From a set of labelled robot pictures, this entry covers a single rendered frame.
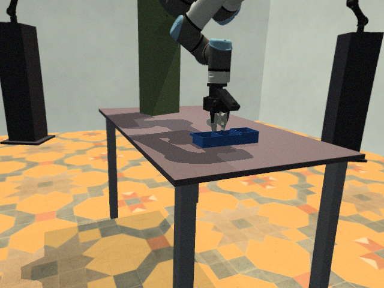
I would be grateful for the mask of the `blue rack of bins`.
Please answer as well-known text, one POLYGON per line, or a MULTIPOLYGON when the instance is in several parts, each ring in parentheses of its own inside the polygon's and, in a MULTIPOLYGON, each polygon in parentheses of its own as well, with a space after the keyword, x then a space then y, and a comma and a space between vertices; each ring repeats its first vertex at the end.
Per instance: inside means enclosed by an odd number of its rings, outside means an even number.
POLYGON ((248 128, 230 128, 224 131, 194 133, 193 142, 201 148, 258 143, 259 131, 248 128))

